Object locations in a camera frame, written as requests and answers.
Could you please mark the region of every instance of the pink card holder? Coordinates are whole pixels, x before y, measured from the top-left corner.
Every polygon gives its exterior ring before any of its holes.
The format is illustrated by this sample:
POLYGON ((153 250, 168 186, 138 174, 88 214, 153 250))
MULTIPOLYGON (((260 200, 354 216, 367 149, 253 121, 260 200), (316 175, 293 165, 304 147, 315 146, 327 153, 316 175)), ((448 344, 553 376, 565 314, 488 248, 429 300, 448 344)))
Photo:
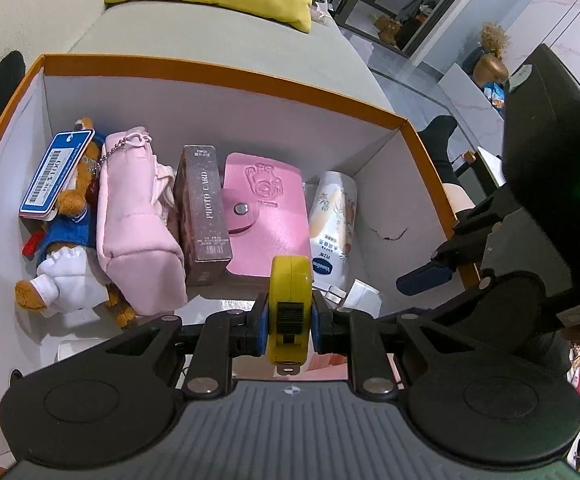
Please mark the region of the pink card holder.
POLYGON ((278 254, 310 258, 301 172, 261 156, 230 153, 221 193, 235 276, 269 278, 278 254))

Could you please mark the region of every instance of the cardboard box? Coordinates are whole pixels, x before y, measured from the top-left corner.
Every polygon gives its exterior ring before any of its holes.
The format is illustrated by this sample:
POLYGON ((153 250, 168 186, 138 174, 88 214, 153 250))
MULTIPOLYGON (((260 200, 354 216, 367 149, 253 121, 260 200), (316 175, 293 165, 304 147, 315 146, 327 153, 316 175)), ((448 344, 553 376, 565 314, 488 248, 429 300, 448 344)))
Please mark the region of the cardboard box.
POLYGON ((214 146, 183 147, 174 185, 185 284, 212 285, 232 259, 214 146))
MULTIPOLYGON (((101 132, 145 126, 160 163, 174 168, 184 145, 212 144, 219 168, 229 153, 243 152, 291 164, 305 182, 327 170, 349 174, 359 196, 350 277, 403 308, 437 306, 478 279, 474 269, 463 273, 465 282, 456 273, 451 282, 411 298, 394 286, 396 277, 429 260, 455 221, 441 180, 406 119, 227 66, 140 56, 42 56, 0 119, 0 400, 14 369, 25 376, 51 365, 64 340, 119 333, 104 310, 75 330, 69 316, 46 319, 14 301, 15 282, 36 274, 36 262, 21 256, 30 236, 17 214, 21 199, 52 134, 72 129, 86 115, 101 132), (397 241, 383 239, 398 234, 403 236, 397 241)), ((202 294, 227 309, 257 292, 219 280, 189 288, 188 296, 202 294)), ((8 451, 0 429, 0 457, 8 451)))

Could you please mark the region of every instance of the white lotion bottle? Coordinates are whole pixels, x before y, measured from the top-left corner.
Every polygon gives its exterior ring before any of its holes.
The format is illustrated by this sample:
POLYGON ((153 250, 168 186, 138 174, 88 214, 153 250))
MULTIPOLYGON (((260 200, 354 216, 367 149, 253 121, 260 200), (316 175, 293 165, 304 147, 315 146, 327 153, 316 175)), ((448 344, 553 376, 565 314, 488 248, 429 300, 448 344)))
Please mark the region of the white lotion bottle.
POLYGON ((321 174, 308 223, 314 286, 325 292, 332 285, 343 290, 347 285, 356 191, 356 182, 346 174, 336 171, 321 174))

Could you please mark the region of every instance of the pink plush bag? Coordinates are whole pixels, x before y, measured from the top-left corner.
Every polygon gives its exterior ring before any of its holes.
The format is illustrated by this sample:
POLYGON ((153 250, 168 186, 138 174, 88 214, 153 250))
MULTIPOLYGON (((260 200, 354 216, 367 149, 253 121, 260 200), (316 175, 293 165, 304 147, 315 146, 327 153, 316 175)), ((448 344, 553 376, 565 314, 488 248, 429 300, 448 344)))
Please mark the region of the pink plush bag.
POLYGON ((187 302, 183 251, 166 227, 174 174, 150 141, 143 127, 106 137, 97 210, 99 263, 140 316, 187 302))

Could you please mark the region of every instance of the yellow tape measure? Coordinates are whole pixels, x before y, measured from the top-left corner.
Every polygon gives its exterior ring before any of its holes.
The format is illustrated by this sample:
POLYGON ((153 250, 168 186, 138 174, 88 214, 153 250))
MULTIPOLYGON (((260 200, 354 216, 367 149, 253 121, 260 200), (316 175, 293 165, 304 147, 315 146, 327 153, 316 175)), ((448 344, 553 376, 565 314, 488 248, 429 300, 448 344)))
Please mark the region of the yellow tape measure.
POLYGON ((275 256, 268 296, 267 356, 279 375, 296 375, 308 358, 312 269, 305 256, 275 256))

